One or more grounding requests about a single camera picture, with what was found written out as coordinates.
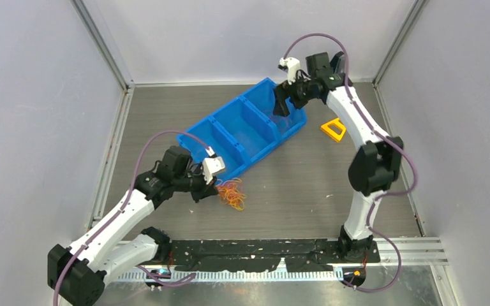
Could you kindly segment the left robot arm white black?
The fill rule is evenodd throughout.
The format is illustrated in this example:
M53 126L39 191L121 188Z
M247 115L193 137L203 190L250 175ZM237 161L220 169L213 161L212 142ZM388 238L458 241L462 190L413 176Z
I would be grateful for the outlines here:
M61 298L71 305L94 305L107 285L134 266L168 261L172 241L152 226L126 245L118 243L174 193L189 193L194 202L218 194L216 176L226 165L211 147L205 151L207 157L195 163L189 150L171 146L151 170L133 176L131 188L100 222L69 246L57 244L49 251L47 281L54 305Z

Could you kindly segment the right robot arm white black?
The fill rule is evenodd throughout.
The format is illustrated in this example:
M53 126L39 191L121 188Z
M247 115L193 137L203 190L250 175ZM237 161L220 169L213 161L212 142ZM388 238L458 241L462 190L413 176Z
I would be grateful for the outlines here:
M384 131L365 109L347 75L343 52L333 58L326 52L310 55L306 69L294 57L282 58L278 68L286 72L286 80L274 90L273 114L287 117L290 105L298 110L319 99L338 116L355 145L348 169L354 194L336 247L340 258L356 261L372 247L373 221L381 198L399 177L403 141Z

